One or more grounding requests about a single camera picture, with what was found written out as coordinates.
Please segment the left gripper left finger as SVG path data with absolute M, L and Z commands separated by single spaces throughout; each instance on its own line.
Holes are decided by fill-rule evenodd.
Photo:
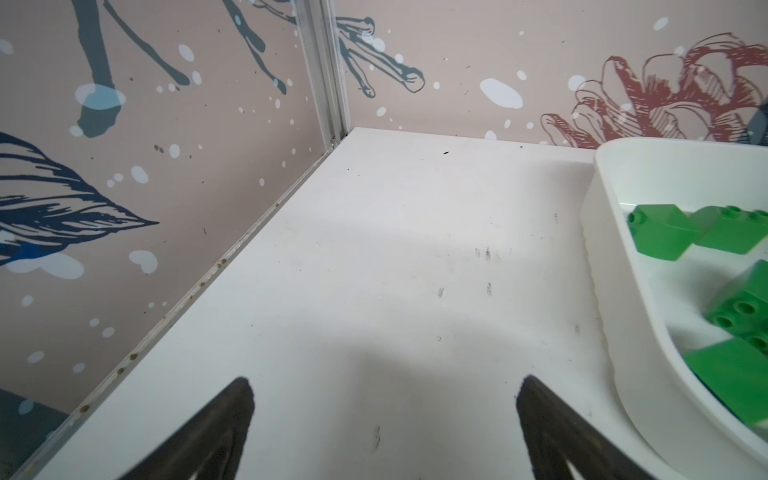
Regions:
M 249 381 L 234 379 L 122 479 L 235 478 L 254 411 Z

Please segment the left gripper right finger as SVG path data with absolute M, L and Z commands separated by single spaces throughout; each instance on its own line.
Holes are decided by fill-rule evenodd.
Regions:
M 536 479 L 650 479 L 652 476 L 585 421 L 545 383 L 524 378 L 516 399 Z

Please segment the white plastic bin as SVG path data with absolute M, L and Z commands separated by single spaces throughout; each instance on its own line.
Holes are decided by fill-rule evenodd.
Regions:
M 627 221 L 646 204 L 692 213 L 767 206 L 763 146 L 626 138 L 596 150 L 581 224 L 618 396 L 635 428 L 690 479 L 763 479 L 767 430 L 734 416 L 686 365 L 686 353 L 728 339 L 704 318 L 715 295 L 767 256 L 690 247 L 665 261 L 639 253 Z

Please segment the green lego brick lone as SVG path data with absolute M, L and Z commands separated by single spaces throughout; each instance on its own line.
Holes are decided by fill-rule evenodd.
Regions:
M 732 338 L 683 355 L 689 369 L 742 423 L 767 420 L 767 358 L 748 341 Z

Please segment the green lego brick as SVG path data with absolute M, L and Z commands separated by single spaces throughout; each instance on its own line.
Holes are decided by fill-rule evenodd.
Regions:
M 723 287 L 704 317 L 767 355 L 767 261 L 758 260 Z
M 695 244 L 744 255 L 767 236 L 767 212 L 747 211 L 734 205 L 707 206 L 689 218 L 701 230 Z
M 646 256 L 677 261 L 702 235 L 701 228 L 674 204 L 637 205 L 627 216 L 636 250 Z

